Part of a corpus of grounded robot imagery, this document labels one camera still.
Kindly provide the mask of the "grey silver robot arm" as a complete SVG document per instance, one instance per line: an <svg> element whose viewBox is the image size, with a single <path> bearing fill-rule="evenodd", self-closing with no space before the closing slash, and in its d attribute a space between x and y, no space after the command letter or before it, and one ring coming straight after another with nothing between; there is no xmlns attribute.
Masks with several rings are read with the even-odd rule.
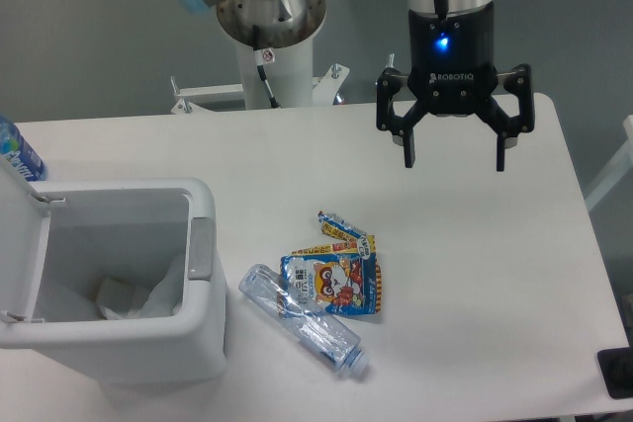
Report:
<svg viewBox="0 0 633 422"><path fill-rule="evenodd" d="M249 110L312 106L313 39L325 0L179 0L214 11L233 42ZM407 0L409 72L388 63L376 82L376 126L415 160L414 127L427 115L476 116L497 137L504 158L535 126L531 70L494 66L494 0Z"/></svg>

